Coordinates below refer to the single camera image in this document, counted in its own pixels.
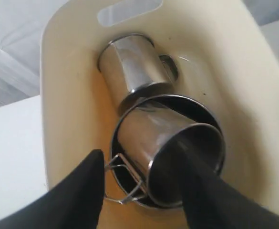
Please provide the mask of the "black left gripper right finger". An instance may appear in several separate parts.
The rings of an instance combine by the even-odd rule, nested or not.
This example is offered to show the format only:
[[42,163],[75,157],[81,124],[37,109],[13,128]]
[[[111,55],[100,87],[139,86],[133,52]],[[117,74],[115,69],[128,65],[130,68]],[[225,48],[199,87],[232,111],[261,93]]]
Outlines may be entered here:
[[278,214],[227,184],[189,143],[170,142],[154,162],[177,184],[190,229],[279,229]]

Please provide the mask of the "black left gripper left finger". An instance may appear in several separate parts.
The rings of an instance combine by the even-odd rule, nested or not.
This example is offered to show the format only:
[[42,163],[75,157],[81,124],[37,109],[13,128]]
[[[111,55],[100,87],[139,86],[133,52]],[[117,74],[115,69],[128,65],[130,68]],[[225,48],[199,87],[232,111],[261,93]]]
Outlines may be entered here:
[[45,195],[1,219],[0,229],[95,229],[104,195],[104,155],[94,149]]

